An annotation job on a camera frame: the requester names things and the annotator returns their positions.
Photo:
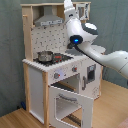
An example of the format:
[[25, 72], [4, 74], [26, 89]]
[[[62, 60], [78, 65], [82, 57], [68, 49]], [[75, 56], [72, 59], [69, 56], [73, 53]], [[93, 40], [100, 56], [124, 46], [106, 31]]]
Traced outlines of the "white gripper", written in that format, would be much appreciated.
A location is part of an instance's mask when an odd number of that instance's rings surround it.
[[71, 0], [64, 0], [64, 14], [65, 14], [66, 22], [68, 22], [70, 19], [78, 18], [75, 7], [73, 6], [73, 3]]

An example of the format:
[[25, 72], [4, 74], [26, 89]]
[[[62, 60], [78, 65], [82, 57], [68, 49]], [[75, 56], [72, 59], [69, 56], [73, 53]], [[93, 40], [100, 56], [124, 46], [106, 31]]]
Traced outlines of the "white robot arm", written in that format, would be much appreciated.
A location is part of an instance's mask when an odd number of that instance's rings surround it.
[[97, 27], [91, 23], [81, 23], [71, 0], [64, 0], [64, 14], [67, 34], [75, 49], [128, 79], [128, 52], [115, 51], [108, 55], [98, 53], [91, 46], [98, 36]]

